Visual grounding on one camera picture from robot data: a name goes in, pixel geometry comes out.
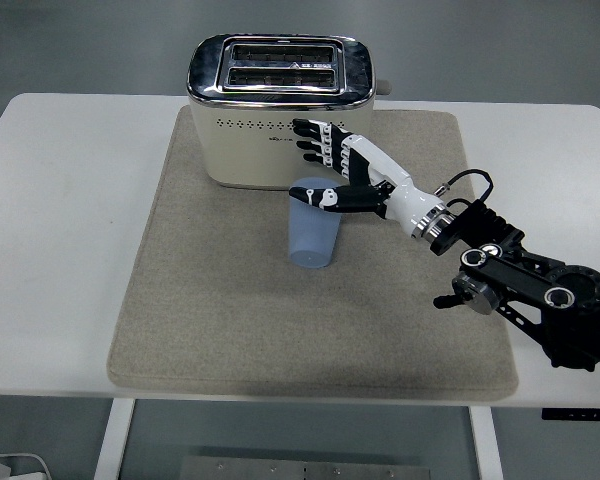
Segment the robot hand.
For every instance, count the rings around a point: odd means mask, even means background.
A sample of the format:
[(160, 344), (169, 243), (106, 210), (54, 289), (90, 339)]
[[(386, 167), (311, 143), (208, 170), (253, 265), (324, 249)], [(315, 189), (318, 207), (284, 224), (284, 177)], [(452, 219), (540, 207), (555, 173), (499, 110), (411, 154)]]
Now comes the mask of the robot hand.
[(398, 222), (414, 238), (424, 237), (432, 220), (445, 212), (439, 197), (419, 190), (411, 175), (366, 137), (318, 120), (292, 124), (304, 160), (333, 170), (348, 183), (323, 189), (296, 186), (289, 189), (291, 197), (327, 212), (373, 212)]

